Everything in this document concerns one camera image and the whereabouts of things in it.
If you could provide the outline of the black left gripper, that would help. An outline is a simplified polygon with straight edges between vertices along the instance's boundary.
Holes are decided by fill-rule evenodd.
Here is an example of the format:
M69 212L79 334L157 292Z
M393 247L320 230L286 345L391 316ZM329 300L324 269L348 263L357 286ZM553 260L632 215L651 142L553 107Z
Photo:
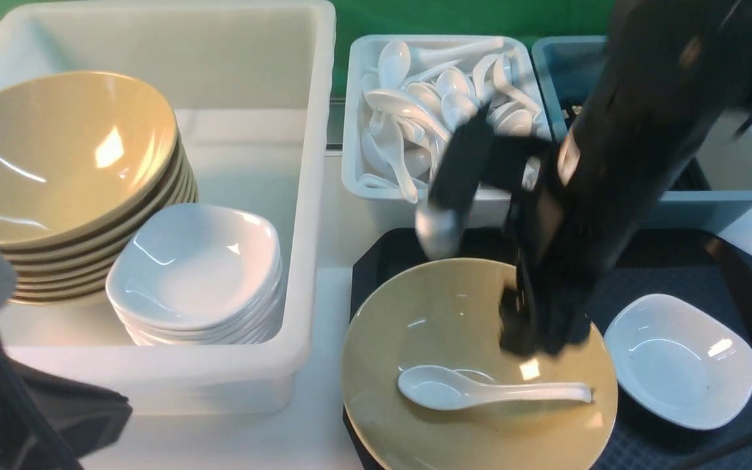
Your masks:
M0 254L0 309L17 275ZM0 469L80 469L116 443L131 418L128 398L13 360L0 338Z

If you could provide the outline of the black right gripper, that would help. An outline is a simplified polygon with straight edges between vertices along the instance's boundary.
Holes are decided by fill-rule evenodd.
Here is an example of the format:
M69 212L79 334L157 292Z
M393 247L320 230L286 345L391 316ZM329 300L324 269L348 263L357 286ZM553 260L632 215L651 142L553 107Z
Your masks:
M603 227L617 154L579 140L502 140L499 164L517 248L516 282L499 304L499 345L520 357L556 356L589 337L585 307L617 258Z

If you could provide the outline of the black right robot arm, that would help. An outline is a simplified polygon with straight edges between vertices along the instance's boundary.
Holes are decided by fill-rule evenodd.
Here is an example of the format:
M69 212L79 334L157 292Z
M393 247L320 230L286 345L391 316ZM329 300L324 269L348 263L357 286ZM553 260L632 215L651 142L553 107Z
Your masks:
M752 1L618 1L606 60L563 142L510 138L516 279L499 347L558 355L585 306L725 111L752 124Z

